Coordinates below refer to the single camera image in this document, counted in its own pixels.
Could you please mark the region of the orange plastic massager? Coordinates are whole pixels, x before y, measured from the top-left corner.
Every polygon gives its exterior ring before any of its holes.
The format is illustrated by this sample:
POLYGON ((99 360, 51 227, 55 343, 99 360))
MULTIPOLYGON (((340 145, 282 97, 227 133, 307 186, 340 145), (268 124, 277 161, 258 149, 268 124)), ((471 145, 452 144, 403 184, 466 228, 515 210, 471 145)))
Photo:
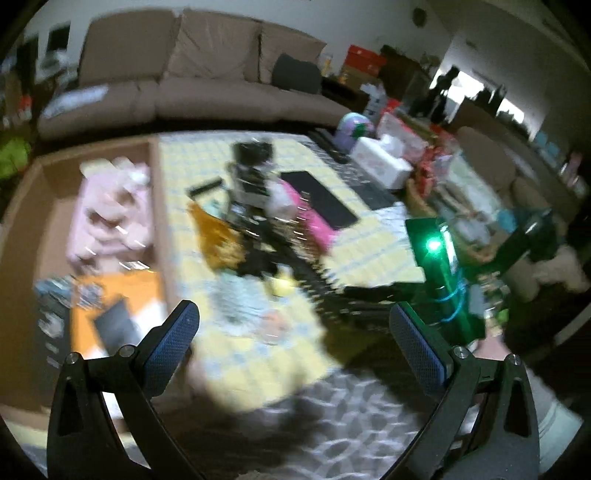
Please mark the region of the orange plastic massager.
POLYGON ((188 212, 197 226, 197 244, 207 266, 211 270, 238 269, 245 261, 242 235, 193 201, 188 212))

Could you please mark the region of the pink towel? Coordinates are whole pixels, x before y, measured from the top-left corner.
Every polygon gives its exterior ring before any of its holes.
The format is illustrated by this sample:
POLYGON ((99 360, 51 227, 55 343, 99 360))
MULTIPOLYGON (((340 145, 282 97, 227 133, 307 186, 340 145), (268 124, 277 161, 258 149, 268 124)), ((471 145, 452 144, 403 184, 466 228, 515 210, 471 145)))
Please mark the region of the pink towel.
MULTIPOLYGON (((304 208, 304 199, 301 194, 294 189, 287 181, 281 180, 284 190, 294 206, 304 208)), ((305 231, 311 234, 311 239, 318 246, 322 254, 327 254, 335 243, 338 233, 315 211, 311 205, 308 205, 307 212, 303 215, 305 231)))

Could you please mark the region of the pink box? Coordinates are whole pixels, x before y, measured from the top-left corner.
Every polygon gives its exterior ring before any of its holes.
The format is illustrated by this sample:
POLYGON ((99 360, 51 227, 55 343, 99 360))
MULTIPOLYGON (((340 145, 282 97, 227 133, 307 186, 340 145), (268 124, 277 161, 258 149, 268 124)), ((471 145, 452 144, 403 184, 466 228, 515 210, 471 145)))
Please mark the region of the pink box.
POLYGON ((153 254, 151 172, 119 156, 81 163, 66 258, 81 275, 143 269, 153 254))

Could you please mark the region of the orange hard drive box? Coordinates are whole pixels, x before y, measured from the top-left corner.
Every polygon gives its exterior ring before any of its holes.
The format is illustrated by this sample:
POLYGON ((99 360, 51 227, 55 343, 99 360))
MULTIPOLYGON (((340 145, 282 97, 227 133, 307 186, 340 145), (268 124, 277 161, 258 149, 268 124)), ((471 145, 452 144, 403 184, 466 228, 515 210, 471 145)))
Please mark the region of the orange hard drive box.
POLYGON ((87 359, 138 345, 166 317, 161 281, 151 270, 76 279, 71 309, 71 349, 87 359))

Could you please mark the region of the dark cushion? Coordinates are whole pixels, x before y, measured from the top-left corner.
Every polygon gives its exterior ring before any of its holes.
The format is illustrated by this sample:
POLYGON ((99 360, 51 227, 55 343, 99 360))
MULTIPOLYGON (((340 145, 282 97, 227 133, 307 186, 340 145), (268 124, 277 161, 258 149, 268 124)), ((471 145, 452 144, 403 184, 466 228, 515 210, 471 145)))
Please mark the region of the dark cushion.
POLYGON ((287 91, 318 94, 322 88, 322 74, 315 63, 297 60, 283 53, 274 64, 271 84, 287 91))

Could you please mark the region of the black keyboard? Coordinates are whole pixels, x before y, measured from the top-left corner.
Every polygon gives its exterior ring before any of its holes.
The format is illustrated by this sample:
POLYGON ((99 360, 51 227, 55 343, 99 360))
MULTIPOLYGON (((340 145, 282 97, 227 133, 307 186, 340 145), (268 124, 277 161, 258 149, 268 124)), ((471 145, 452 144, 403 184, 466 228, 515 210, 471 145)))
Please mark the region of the black keyboard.
POLYGON ((356 165, 348 155, 335 146, 327 130, 318 128, 309 131, 308 139, 310 139, 311 149, 335 171, 346 186, 351 188, 370 210, 393 207, 398 202, 396 196, 370 179, 370 176, 363 172, 359 165, 356 165))

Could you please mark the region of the white tissue box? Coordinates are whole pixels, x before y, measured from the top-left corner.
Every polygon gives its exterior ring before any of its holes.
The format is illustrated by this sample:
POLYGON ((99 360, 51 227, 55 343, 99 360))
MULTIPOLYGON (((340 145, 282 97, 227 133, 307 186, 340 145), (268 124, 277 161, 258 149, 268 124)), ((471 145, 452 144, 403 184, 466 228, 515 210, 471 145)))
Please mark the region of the white tissue box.
POLYGON ((381 139, 362 137, 356 141, 349 157, 377 184, 398 191, 405 187, 414 170, 403 158, 404 149, 401 140, 388 134, 381 139))

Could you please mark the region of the brown sofa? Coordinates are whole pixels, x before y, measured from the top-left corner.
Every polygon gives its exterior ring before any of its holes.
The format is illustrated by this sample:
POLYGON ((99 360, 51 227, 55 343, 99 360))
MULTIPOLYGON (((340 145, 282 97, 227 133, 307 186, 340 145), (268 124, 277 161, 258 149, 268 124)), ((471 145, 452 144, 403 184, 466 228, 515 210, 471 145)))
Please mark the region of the brown sofa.
POLYGON ((322 92, 271 84, 280 54, 318 66, 325 42, 249 17, 184 9, 130 10, 94 19, 76 88, 37 123, 46 142, 157 121, 296 122, 335 128, 349 109, 322 92))

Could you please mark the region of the red box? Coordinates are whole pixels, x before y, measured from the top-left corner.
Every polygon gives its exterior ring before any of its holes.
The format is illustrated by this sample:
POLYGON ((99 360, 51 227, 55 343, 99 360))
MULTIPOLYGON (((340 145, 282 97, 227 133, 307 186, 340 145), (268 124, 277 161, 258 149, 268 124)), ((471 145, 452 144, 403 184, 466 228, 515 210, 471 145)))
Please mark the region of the red box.
POLYGON ((349 46, 346 54, 346 66, 370 75, 377 76, 386 64, 387 59, 384 56, 356 45, 349 46))

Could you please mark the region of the grey patterned rug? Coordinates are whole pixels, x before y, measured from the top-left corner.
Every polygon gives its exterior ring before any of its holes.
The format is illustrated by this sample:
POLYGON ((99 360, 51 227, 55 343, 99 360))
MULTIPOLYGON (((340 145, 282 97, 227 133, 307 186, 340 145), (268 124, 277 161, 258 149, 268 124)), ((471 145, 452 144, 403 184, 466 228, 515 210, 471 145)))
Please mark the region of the grey patterned rug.
POLYGON ((383 369, 341 370, 245 412, 204 392, 153 404, 208 479, 379 479, 434 407, 409 372, 383 369))

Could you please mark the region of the yellow plaid table cloth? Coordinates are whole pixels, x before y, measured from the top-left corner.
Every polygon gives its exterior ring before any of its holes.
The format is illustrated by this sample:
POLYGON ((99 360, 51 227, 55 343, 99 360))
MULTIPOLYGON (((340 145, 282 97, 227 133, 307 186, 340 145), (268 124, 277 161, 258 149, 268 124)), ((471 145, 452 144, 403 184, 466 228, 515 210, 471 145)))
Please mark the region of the yellow plaid table cloth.
MULTIPOLYGON (((349 186, 349 177, 301 135, 260 134, 273 146, 277 172, 305 171, 318 179, 356 215, 356 223, 335 235, 320 273, 324 284, 375 287, 420 283, 404 227, 401 204, 373 211, 349 186)), ((159 139, 166 229, 171 241, 171 285, 195 302, 201 326, 193 343, 212 399, 235 412, 283 399, 344 366, 373 341, 352 333, 329 338, 334 328, 318 315, 318 293, 294 277, 294 267, 276 262, 276 275, 239 279, 208 266, 198 244, 187 192, 213 180, 227 180, 232 147, 250 132, 164 134, 159 139)))

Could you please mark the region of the purple round container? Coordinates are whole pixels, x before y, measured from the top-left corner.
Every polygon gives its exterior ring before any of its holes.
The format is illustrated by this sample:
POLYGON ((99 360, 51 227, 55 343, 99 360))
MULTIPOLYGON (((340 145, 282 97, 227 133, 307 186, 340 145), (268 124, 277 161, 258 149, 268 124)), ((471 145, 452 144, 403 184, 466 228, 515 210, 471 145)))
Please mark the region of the purple round container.
POLYGON ((374 123, 360 113, 351 112, 339 121, 335 130, 334 144, 342 152, 349 153, 360 138, 373 138, 374 135, 374 123))

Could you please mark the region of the black flat stick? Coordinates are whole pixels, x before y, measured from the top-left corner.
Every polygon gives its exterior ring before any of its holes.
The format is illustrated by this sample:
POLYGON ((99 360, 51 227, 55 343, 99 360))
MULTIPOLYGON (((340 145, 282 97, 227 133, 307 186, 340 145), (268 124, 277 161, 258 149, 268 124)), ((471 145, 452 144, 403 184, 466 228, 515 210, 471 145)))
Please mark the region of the black flat stick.
POLYGON ((201 183, 186 189, 186 195, 191 200, 194 200, 198 196, 207 193, 211 190, 221 188, 224 185, 224 180, 221 177, 217 177, 214 180, 201 183))

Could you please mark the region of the green clothing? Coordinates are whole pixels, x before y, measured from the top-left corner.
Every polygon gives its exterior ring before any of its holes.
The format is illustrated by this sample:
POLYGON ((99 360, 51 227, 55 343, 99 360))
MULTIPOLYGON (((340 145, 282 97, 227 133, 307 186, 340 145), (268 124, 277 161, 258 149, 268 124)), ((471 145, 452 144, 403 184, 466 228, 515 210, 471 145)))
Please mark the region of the green clothing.
POLYGON ((23 138, 7 140, 0 148, 0 179, 5 180, 24 172, 29 165, 31 145, 23 138))

